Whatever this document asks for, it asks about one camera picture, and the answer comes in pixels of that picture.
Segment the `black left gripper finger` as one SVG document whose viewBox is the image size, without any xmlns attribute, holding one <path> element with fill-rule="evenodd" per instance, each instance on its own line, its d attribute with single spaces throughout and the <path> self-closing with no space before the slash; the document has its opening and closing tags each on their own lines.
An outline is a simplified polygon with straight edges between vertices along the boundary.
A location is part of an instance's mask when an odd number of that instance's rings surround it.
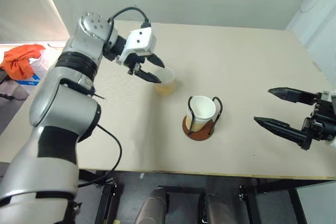
<svg viewBox="0 0 336 224">
<path fill-rule="evenodd" d="M 151 83 L 161 83 L 161 80 L 150 72 L 145 72 L 142 69 L 136 71 L 136 76 Z"/>
<path fill-rule="evenodd" d="M 150 63 L 158 67 L 165 68 L 163 61 L 156 54 L 147 55 L 145 57 Z"/>
</svg>

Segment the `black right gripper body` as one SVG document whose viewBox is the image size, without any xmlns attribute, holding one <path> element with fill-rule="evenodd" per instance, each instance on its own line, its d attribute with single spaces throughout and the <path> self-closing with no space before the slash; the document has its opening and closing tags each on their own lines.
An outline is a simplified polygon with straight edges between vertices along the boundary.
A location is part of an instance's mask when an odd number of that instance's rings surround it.
<svg viewBox="0 0 336 224">
<path fill-rule="evenodd" d="M 302 126 L 305 134 L 303 142 L 332 141 L 335 138 L 335 110 L 332 102 L 318 97 L 303 97 L 301 102 L 314 105 L 313 112 L 305 118 Z"/>
</svg>

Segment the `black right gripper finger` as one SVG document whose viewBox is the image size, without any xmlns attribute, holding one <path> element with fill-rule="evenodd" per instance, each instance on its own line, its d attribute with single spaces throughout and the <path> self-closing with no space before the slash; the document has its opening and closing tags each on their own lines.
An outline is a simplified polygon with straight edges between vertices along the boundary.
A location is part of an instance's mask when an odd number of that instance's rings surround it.
<svg viewBox="0 0 336 224">
<path fill-rule="evenodd" d="M 315 104 L 322 97 L 321 92 L 311 93 L 287 87 L 271 88 L 268 92 L 292 103 Z"/>
<path fill-rule="evenodd" d="M 257 116 L 254 117 L 254 120 L 269 132 L 296 143 L 303 150 L 307 151 L 311 146 L 312 138 L 306 132 L 291 128 L 287 123 Z"/>
</svg>

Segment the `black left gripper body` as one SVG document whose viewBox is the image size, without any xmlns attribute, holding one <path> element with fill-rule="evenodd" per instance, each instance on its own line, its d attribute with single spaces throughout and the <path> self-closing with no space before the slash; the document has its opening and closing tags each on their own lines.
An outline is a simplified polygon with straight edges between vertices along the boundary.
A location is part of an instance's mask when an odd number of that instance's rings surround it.
<svg viewBox="0 0 336 224">
<path fill-rule="evenodd" d="M 145 75 L 146 72 L 141 69 L 141 64 L 145 63 L 144 56 L 138 56 L 135 53 L 131 53 L 127 56 L 123 65 L 128 68 L 129 75 Z"/>
</svg>

